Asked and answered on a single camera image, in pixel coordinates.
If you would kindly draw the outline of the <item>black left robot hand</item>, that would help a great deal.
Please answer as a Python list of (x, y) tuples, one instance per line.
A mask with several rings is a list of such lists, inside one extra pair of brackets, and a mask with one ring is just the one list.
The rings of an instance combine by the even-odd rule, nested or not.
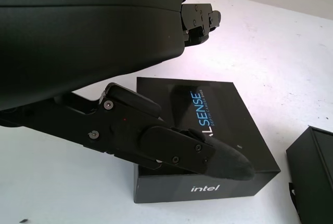
[(160, 118), (160, 106), (118, 84), (76, 90), (179, 57), (221, 22), (186, 0), (1, 0), (1, 125), (26, 127), (138, 165), (169, 164), (250, 180), (239, 151)]

